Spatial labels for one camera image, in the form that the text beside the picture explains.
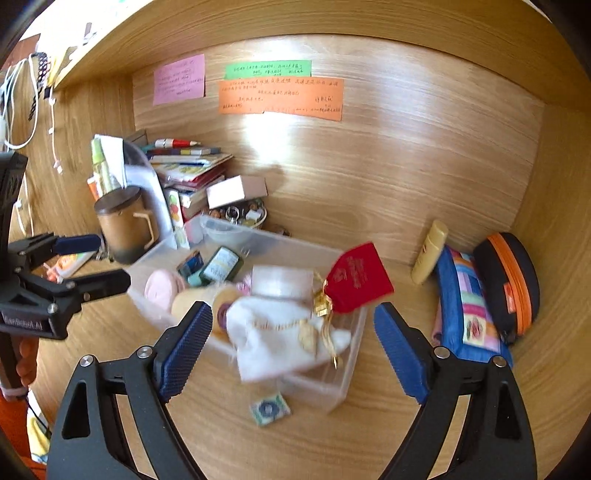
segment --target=pink box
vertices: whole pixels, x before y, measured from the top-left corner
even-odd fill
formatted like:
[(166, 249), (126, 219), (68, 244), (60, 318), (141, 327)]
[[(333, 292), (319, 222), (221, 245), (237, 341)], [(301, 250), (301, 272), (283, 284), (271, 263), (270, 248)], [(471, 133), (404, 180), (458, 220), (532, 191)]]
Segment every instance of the pink box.
[(207, 188), (210, 208), (266, 196), (267, 185), (263, 177), (239, 175)]

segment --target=orange zipper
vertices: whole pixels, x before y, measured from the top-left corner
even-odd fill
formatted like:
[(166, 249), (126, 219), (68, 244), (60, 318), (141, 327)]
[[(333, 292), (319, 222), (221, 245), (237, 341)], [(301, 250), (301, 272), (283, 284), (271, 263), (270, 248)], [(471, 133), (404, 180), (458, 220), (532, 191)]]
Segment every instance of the orange zipper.
[(505, 269), (513, 290), (515, 312), (517, 314), (517, 335), (523, 335), (531, 325), (531, 301), (525, 278), (511, 248), (500, 233), (488, 237)]

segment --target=transparent storage box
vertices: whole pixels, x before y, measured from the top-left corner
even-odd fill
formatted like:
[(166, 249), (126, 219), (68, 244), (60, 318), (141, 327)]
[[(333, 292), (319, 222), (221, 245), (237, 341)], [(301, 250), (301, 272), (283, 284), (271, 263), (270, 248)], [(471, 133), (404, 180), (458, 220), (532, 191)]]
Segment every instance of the transparent storage box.
[[(185, 224), (184, 231), (166, 238), (127, 268), (131, 276), (128, 294), (142, 315), (160, 331), (176, 325), (178, 321), (172, 315), (159, 309), (144, 297), (144, 287), (148, 277), (158, 268), (175, 271), (177, 266), (195, 250), (199, 250), (203, 260), (207, 262), (220, 246), (234, 250), (244, 259), (244, 266), (235, 281), (250, 272), (255, 264), (312, 268), (326, 278), (332, 265), (342, 253), (333, 248), (321, 247), (199, 215)], [(287, 396), (295, 397), (325, 411), (330, 411), (339, 405), (347, 396), (366, 316), (367, 308), (361, 308), (352, 313), (334, 317), (334, 327), (348, 329), (352, 334), (350, 347), (341, 354), (342, 361), (337, 370), (332, 363), (327, 363), (307, 372), (285, 375), (273, 381), (276, 388)], [(202, 357), (224, 368), (233, 368), (238, 374), (235, 350), (230, 344), (213, 335), (207, 340)]]

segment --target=green sticky note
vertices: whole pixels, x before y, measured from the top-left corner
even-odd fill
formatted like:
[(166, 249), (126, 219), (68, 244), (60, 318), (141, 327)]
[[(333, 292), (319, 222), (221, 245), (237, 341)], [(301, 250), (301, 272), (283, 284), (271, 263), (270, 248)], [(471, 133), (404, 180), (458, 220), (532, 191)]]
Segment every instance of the green sticky note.
[(225, 80), (252, 77), (310, 77), (311, 60), (242, 61), (226, 66)]

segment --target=sticky note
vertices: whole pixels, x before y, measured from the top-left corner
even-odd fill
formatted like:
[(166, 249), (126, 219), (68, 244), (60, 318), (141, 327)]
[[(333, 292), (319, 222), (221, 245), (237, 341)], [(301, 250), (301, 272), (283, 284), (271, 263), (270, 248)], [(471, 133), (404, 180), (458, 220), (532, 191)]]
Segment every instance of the sticky note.
[(219, 113), (279, 112), (339, 121), (345, 81), (328, 77), (253, 77), (219, 83)]
[(310, 60), (242, 61), (226, 66), (226, 80), (252, 77), (309, 77), (312, 75)]
[(205, 96), (205, 55), (169, 63), (154, 72), (154, 103), (178, 102)]

